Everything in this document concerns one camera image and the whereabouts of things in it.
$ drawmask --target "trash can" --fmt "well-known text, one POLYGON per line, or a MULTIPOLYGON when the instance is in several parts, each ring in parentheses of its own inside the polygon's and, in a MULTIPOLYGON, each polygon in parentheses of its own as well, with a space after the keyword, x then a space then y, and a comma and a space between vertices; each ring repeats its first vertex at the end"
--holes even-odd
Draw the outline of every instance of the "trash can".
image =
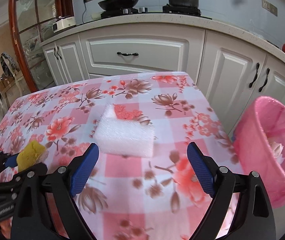
POLYGON ((257 98, 237 125, 233 145, 245 174, 259 172, 272 207, 284 206, 285 106, 271 97, 257 98), (281 154, 272 143, 283 146, 281 154))

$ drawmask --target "silver screw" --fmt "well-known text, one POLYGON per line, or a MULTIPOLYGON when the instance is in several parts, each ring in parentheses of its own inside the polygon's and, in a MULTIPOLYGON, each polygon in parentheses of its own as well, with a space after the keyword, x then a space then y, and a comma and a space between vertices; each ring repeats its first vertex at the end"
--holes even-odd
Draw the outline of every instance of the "silver screw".
POLYGON ((256 172, 256 171, 253 171, 251 174, 252 174, 254 177, 256 177, 256 178, 258 178, 258 177, 259 177, 259 173, 258 173, 258 172, 256 172))
POLYGON ((66 167, 61 166, 58 168, 58 173, 64 173, 66 170, 67 170, 66 167))
POLYGON ((35 172, 33 172, 33 171, 30 171, 27 173, 27 177, 29 177, 29 178, 33 177, 34 175, 35 175, 35 172))
POLYGON ((17 194, 16 193, 13 193, 12 195, 11 195, 11 199, 12 200, 15 200, 17 198, 17 194))
POLYGON ((225 166, 221 166, 219 168, 219 170, 222 172, 222 173, 227 173, 228 172, 228 169, 225 167, 225 166))

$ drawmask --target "floral tablecloth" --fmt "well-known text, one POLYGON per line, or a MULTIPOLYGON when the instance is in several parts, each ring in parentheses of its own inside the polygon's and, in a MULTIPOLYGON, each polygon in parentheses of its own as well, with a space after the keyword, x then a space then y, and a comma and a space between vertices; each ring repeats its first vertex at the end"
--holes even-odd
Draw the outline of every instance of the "floral tablecloth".
MULTIPOLYGON (((84 190, 75 197, 86 223, 98 240, 189 239, 211 198, 187 159, 188 143, 196 142, 233 172, 242 173, 242 168, 216 114, 184 72, 97 78, 18 98, 0 124, 0 150, 15 154, 37 140, 47 147, 45 164, 53 172, 94 142, 106 104, 114 105, 119 119, 154 125, 154 157, 100 152, 84 190)), ((6 169, 0 182, 16 172, 6 169)), ((236 202, 233 198, 220 236, 228 231, 236 202)), ((59 222, 56 227, 65 235, 59 222)))

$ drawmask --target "frying pan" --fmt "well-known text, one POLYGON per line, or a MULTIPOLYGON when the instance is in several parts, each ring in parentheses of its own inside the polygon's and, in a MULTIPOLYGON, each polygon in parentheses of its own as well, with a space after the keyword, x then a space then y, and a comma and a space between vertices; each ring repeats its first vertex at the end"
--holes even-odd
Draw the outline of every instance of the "frying pan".
POLYGON ((138 0, 104 0, 98 5, 105 11, 119 10, 122 8, 132 8, 138 3, 138 0))

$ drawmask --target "black power cord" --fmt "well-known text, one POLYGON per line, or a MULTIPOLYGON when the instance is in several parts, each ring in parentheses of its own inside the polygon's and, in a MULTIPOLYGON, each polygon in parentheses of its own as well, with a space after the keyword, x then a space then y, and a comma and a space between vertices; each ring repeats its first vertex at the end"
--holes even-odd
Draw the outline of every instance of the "black power cord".
POLYGON ((87 7, 86 7, 86 0, 83 0, 83 2, 84 2, 84 6, 85 6, 85 10, 84 10, 84 12, 83 12, 83 15, 82 15, 82 21, 83 21, 83 23, 84 23, 84 14, 85 14, 85 12, 87 11, 87 7))

